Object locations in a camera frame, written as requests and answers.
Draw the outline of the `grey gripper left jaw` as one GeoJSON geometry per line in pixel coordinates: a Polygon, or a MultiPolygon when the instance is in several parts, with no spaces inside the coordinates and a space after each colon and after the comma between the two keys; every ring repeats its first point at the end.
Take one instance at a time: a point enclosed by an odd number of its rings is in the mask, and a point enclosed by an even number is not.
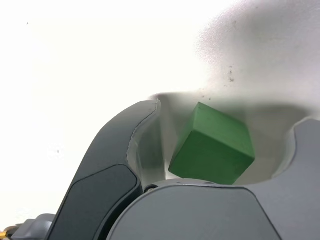
{"type": "Polygon", "coordinates": [[[164,180],[161,102],[138,102],[110,120],[89,146],[47,234],[104,240],[144,188],[164,180]]]}

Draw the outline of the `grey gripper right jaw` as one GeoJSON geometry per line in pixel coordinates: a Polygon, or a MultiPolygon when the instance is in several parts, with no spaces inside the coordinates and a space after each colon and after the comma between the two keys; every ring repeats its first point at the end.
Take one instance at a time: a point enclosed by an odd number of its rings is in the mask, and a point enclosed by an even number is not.
{"type": "Polygon", "coordinates": [[[320,237],[320,123],[294,128],[290,166],[243,186],[158,187],[117,219],[109,240],[317,240],[320,237]]]}

